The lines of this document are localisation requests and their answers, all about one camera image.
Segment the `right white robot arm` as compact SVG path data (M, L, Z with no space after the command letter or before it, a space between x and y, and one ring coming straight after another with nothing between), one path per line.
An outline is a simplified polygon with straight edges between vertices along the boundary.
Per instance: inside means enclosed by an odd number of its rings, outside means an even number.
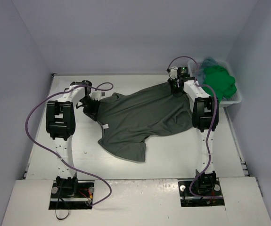
M198 158L195 177L189 185L189 193L200 199L222 198L215 194L216 173L213 163L213 136L219 122L219 101L216 94L209 95L203 88L208 85L200 85L195 77L188 75L175 77L171 73L178 73L177 67L167 68L173 95L186 94L193 101L192 125L197 131Z

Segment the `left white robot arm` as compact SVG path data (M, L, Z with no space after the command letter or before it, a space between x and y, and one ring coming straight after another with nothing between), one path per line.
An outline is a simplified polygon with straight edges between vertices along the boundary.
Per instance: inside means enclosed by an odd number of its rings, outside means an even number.
M101 92L92 92L91 86L88 80L72 82L67 89L69 93L48 101L46 106L46 131L55 142L58 158L56 184L64 197L75 197L79 191L72 155L72 136L76 129L74 110L81 107L85 115L97 120Z

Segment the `grey t shirt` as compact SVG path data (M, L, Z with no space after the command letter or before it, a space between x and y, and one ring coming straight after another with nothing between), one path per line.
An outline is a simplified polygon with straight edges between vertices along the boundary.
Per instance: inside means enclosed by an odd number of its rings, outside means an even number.
M148 137L187 131L192 128L192 115L188 96L174 96L165 82L102 99L97 122L102 127L101 147L121 159L144 162Z

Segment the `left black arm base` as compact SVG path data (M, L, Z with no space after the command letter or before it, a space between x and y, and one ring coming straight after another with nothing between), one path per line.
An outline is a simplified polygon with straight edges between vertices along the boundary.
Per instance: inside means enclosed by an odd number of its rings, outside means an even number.
M91 210L94 197L94 181L79 181L76 191L53 182L49 210L55 212L57 220L65 220L73 210Z

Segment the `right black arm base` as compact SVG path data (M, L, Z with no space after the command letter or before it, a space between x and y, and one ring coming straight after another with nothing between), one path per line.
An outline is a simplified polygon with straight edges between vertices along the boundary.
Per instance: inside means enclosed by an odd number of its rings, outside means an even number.
M180 195L181 207L213 207L213 206L224 206L225 202L222 195L219 179L213 184L209 182L205 186L201 186L199 189L195 188L197 181L192 186L192 192L190 190L190 180L179 180L178 189Z

